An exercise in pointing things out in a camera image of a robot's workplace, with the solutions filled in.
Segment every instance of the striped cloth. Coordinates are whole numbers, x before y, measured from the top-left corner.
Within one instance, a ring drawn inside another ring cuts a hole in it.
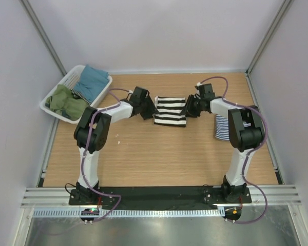
[[[248,123],[244,123],[245,127],[250,126]],[[221,115],[216,115],[216,139],[229,141],[229,127],[228,127],[228,119],[222,117]]]
[[[154,116],[154,125],[186,127],[186,115],[181,114],[185,105],[185,98],[157,96],[155,106],[159,113]]]

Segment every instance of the gray floor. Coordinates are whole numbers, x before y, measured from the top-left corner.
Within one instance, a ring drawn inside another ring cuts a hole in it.
[[[240,220],[254,219],[262,211],[263,207],[244,207]],[[300,245],[286,206],[269,207],[264,218],[250,225],[231,224],[220,217],[121,218],[93,225],[78,223],[79,218],[34,218],[26,245]]]

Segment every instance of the white basket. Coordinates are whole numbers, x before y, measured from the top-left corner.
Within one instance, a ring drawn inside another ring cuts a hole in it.
[[[73,89],[75,84],[77,82],[79,82],[80,80],[80,75],[83,71],[83,69],[85,68],[85,66],[83,65],[77,65],[75,66],[74,68],[72,68],[71,71],[69,71],[65,76],[64,78],[62,78],[62,80],[58,83],[58,85],[64,85],[66,86],[68,89]],[[92,104],[90,104],[90,106],[92,107],[97,107],[98,104],[104,99],[104,97],[106,96],[107,92],[108,92],[108,89],[109,89],[109,86],[111,85],[113,79],[111,76],[108,76],[108,79],[109,79],[109,82],[108,84],[105,86],[105,88],[102,90],[102,92],[96,97],[96,99],[92,102]],[[77,120],[70,120],[70,119],[67,119],[59,114],[56,114],[55,112],[51,111],[49,108],[46,107],[46,100],[49,96],[51,96],[55,90],[57,89],[57,86],[55,86],[49,93],[48,95],[46,95],[46,97],[41,101],[41,104],[40,104],[40,108],[42,110],[44,110],[46,113],[60,119],[60,120],[63,120],[63,121],[66,121],[66,122],[69,122],[71,124],[77,124],[79,123],[80,121],[80,118],[77,119]]]

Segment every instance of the table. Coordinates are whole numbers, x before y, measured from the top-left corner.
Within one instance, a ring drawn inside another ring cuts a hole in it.
[[[211,76],[229,80],[228,100],[252,105],[244,73],[223,74],[138,74],[113,75],[112,86],[133,90],[146,88],[150,96],[185,97],[194,94],[197,82]],[[216,96],[222,95],[225,81],[210,81]],[[115,92],[119,98],[125,92]],[[100,107],[115,104],[112,96]],[[186,128],[153,125],[140,115],[110,126],[107,143],[100,152],[98,175],[101,186],[199,186],[220,185],[229,168],[233,148],[214,138],[214,115],[202,112],[188,118]],[[60,121],[44,181],[45,187],[76,183],[80,174],[80,155],[73,133],[76,125]],[[267,146],[252,159],[248,179],[259,185],[277,184]]]

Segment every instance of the green cloth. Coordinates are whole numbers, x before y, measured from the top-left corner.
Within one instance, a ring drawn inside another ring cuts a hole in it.
[[[46,107],[70,120],[79,119],[89,105],[83,99],[75,99],[71,90],[58,85],[52,96],[46,100]]]

